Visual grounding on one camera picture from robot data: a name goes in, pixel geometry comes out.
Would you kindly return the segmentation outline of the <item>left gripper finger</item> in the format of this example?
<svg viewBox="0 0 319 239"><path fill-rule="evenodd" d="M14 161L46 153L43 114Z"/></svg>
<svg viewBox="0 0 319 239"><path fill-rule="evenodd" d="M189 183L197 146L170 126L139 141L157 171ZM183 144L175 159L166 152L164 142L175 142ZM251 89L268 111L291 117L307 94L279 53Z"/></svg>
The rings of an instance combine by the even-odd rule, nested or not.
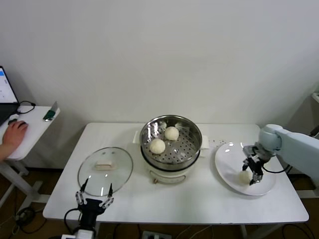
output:
<svg viewBox="0 0 319 239"><path fill-rule="evenodd" d="M80 190L76 192L75 197L77 204L86 204L86 200L83 197L83 193L85 191L85 188L87 186L89 178L87 178L84 182L84 184L80 187Z"/></svg>
<svg viewBox="0 0 319 239"><path fill-rule="evenodd" d="M102 202L99 207L101 208L108 208L114 201L114 198L113 198L113 184L111 183L110 184L110 187L109 187L109 192L108 192L108 195L107 195L107 198L104 202Z"/></svg>

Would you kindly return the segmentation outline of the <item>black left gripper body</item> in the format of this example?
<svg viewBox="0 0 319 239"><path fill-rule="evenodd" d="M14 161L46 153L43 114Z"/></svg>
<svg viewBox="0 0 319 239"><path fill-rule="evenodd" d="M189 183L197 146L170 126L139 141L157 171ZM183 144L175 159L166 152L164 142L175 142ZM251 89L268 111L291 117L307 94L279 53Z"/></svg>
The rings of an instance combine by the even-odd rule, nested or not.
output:
<svg viewBox="0 0 319 239"><path fill-rule="evenodd" d="M104 213L105 208L100 206L100 200L87 199L86 204L78 205L78 211L82 214L80 219L80 229L94 229L97 217Z"/></svg>

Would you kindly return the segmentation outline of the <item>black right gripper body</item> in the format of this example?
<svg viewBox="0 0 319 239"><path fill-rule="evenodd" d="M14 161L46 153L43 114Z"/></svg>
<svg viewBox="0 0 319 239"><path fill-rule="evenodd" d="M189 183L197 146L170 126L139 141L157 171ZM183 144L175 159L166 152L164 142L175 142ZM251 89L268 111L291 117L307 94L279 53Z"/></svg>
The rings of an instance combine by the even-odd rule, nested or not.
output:
<svg viewBox="0 0 319 239"><path fill-rule="evenodd" d="M260 160L260 158L248 158L248 165L253 174L263 174L262 167L264 165L264 162Z"/></svg>

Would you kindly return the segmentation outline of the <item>person's bare hand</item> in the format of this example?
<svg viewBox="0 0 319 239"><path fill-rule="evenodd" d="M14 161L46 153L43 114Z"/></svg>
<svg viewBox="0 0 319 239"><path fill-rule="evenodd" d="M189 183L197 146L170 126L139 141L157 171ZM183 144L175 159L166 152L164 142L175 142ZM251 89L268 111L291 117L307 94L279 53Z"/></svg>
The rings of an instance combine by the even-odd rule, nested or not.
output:
<svg viewBox="0 0 319 239"><path fill-rule="evenodd" d="M15 121L8 125L3 137L2 144L12 150L16 150L22 143L28 124L24 121Z"/></svg>

